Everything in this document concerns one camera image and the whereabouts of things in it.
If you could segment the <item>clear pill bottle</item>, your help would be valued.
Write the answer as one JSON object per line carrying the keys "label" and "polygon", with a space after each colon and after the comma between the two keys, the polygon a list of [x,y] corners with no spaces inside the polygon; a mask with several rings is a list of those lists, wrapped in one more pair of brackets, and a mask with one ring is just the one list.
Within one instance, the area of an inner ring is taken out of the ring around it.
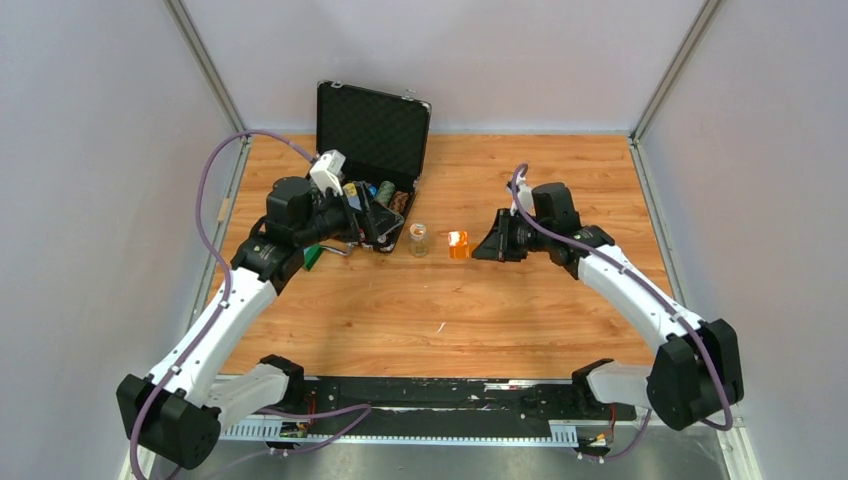
{"label": "clear pill bottle", "polygon": [[423,223],[413,223],[409,227],[409,251],[415,257],[425,257],[429,253],[429,230]]}

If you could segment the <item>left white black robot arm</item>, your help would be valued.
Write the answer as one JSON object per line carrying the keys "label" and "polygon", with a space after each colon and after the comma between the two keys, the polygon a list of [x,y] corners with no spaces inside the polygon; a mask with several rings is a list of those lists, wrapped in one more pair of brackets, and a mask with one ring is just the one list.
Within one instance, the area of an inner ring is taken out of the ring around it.
{"label": "left white black robot arm", "polygon": [[305,263],[306,248],[331,238],[376,245],[404,223],[374,198],[362,182],[355,197],[343,188],[318,192],[317,178],[278,179],[266,198],[266,213],[252,227],[224,280],[186,335],[150,372],[127,375],[116,392],[131,465],[145,448],[177,466],[198,467],[220,434],[270,406],[298,411],[306,400],[304,369],[267,355],[246,374],[217,383],[217,375],[249,326],[282,293]]}

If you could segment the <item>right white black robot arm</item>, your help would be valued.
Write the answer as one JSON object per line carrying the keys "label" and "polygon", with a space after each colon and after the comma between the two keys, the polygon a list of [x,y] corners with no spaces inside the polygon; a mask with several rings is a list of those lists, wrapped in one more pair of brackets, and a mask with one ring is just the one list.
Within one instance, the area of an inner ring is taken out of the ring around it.
{"label": "right white black robot arm", "polygon": [[713,426],[729,429],[731,407],[745,396],[735,329],[678,303],[641,273],[607,232],[582,224],[563,183],[529,188],[518,177],[506,189],[512,204],[497,211],[473,259],[521,262],[531,253],[547,254],[612,305],[654,355],[649,367],[601,359],[574,371],[575,411],[592,418],[610,404],[641,407],[677,431],[721,413],[724,422]]}

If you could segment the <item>orange pill organizer box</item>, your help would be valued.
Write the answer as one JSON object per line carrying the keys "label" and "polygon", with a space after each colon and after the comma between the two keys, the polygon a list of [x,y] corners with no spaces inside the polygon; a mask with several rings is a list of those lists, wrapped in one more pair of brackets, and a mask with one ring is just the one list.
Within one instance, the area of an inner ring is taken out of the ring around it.
{"label": "orange pill organizer box", "polygon": [[467,259],[470,257],[469,236],[466,231],[450,231],[448,233],[448,246],[451,259]]}

